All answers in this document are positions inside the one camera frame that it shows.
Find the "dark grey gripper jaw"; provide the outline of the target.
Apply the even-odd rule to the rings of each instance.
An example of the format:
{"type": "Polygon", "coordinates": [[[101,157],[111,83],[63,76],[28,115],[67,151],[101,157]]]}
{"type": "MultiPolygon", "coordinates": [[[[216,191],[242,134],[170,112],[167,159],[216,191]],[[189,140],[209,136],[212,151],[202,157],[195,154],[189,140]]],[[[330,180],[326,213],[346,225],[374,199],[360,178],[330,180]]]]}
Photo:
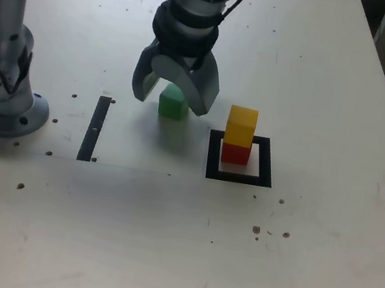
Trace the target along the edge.
{"type": "Polygon", "coordinates": [[[143,49],[132,77],[134,96],[139,101],[145,101],[159,82],[161,77],[151,67],[152,58],[160,54],[159,41],[155,38],[149,46],[143,49]]]}

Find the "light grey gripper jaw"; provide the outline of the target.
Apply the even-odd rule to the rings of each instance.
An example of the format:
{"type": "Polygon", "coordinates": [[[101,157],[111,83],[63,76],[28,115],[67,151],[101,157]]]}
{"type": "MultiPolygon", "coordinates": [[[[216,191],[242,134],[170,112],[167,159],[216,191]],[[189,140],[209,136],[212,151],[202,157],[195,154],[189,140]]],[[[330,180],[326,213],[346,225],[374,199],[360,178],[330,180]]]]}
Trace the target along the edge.
{"type": "Polygon", "coordinates": [[[196,70],[192,70],[184,59],[175,60],[164,54],[152,58],[151,67],[159,77],[179,87],[195,115],[203,116],[209,112],[220,89],[213,53],[209,52],[196,70]]]}

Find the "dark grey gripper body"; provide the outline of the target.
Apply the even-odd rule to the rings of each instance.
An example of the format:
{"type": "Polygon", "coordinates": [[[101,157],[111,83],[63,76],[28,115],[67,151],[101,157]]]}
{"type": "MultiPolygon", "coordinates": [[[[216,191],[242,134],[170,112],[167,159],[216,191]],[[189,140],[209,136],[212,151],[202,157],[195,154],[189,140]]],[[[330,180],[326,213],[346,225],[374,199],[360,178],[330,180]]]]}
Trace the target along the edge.
{"type": "Polygon", "coordinates": [[[165,65],[176,65],[180,68],[199,69],[204,63],[204,59],[209,54],[208,51],[198,52],[181,46],[172,46],[170,44],[160,43],[159,51],[161,61],[165,65]]]}

